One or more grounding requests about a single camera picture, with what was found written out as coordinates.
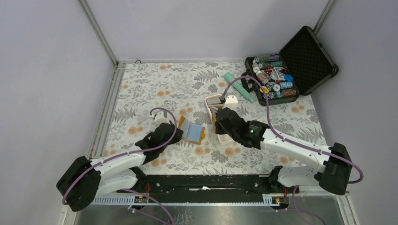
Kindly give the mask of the orange leather card holder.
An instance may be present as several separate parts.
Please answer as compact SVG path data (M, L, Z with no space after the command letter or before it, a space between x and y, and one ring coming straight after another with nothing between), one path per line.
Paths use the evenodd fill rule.
M200 145L205 138L205 127L189 122L184 116L180 117L178 128L183 131L183 139L192 144Z

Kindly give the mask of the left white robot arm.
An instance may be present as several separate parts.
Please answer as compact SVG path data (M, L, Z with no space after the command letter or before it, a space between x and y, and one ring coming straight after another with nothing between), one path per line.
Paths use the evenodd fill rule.
M139 166L159 157L171 144L179 142L184 131L171 123L160 124L153 132L137 141L123 153L89 160L74 160L56 183L62 203L77 212L99 196L121 189L139 193L145 188L145 175Z

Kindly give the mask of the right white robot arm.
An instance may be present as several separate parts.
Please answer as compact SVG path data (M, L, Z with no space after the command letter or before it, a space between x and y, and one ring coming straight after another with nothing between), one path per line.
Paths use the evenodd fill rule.
M316 186L335 194L344 195L352 171L350 155L340 143L333 146L318 145L283 134L270 125L245 121L235 111L224 108L215 115L216 133L228 135L233 141L247 148L269 150L292 157L301 163L299 167L275 167L269 187L275 193L287 187Z

